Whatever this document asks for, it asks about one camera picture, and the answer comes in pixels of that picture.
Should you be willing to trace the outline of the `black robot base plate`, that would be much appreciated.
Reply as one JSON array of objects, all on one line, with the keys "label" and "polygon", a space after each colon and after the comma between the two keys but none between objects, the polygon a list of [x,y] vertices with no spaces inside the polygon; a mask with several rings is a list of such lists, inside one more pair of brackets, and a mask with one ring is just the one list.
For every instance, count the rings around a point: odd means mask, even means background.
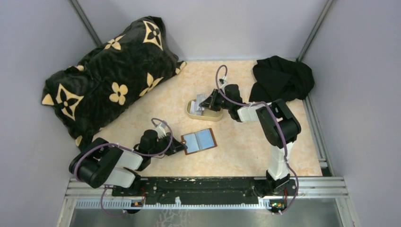
[{"label": "black robot base plate", "polygon": [[138,196],[146,205],[248,205],[265,196],[295,194],[295,180],[274,191],[265,177],[141,177],[129,188],[114,186],[114,197]]}]

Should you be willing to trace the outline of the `beige oval tray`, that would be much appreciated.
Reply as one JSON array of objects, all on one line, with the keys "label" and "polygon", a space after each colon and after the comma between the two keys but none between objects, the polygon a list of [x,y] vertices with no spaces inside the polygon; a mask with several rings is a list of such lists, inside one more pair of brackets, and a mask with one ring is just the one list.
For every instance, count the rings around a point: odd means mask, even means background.
[{"label": "beige oval tray", "polygon": [[215,111],[212,111],[212,110],[208,110],[208,109],[206,109],[206,110],[204,110],[203,112],[202,112],[202,115],[195,115],[195,114],[191,114],[190,113],[190,110],[191,110],[191,104],[192,104],[192,102],[194,102],[195,101],[195,99],[191,99],[188,103],[187,103],[187,106],[186,106],[186,114],[187,114],[187,116],[189,117],[189,118],[191,118],[191,119],[195,119],[195,120],[203,120],[203,121],[210,121],[210,122],[218,122],[218,121],[220,121],[222,118],[223,118],[223,109],[222,110],[220,110],[220,111],[218,111],[218,112],[215,112]]}]

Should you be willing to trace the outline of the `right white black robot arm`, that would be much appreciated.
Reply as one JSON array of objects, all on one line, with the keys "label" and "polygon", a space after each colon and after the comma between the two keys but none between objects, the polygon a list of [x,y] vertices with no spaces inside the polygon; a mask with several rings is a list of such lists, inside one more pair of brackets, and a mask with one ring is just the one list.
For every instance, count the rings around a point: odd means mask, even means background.
[{"label": "right white black robot arm", "polygon": [[271,165],[267,170],[267,191],[280,194],[290,178],[288,160],[301,126],[286,103],[278,99],[266,102],[244,103],[237,84],[229,84],[223,89],[214,89],[200,107],[217,112],[227,110],[237,122],[260,123],[267,141],[272,145]]}]

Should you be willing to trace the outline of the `brown leather card holder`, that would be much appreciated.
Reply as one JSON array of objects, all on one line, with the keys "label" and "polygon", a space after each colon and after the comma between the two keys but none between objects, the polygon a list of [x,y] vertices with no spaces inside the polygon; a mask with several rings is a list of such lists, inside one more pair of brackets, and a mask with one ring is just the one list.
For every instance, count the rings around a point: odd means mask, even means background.
[{"label": "brown leather card holder", "polygon": [[188,133],[181,136],[186,155],[195,154],[207,149],[217,147],[217,142],[211,128],[203,129],[197,132]]}]

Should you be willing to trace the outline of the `silver VIP card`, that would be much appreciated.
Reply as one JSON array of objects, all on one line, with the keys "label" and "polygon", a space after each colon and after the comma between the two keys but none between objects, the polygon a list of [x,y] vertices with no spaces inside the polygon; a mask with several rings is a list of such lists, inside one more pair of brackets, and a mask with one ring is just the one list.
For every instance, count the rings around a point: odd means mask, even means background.
[{"label": "silver VIP card", "polygon": [[191,101],[189,113],[192,115],[202,115],[203,110],[201,107],[199,107],[199,104],[197,104],[195,101]]},{"label": "silver VIP card", "polygon": [[206,99],[206,96],[205,96],[205,94],[198,94],[197,95],[197,97],[196,97],[196,101],[195,101],[195,104],[196,104],[196,111],[203,111],[204,110],[204,107],[202,107],[201,106],[201,103],[204,101]]}]

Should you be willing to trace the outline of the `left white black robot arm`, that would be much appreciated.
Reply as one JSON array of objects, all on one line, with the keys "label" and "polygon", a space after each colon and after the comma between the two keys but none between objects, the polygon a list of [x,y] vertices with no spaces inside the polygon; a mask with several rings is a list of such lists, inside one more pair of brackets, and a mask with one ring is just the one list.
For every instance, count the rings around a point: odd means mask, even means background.
[{"label": "left white black robot arm", "polygon": [[147,168],[152,158],[186,149],[185,142],[179,142],[171,133],[157,133],[156,130],[146,130],[132,149],[97,138],[72,160],[69,171],[92,188],[119,186],[135,196],[142,189],[141,181],[136,180],[137,172]]}]

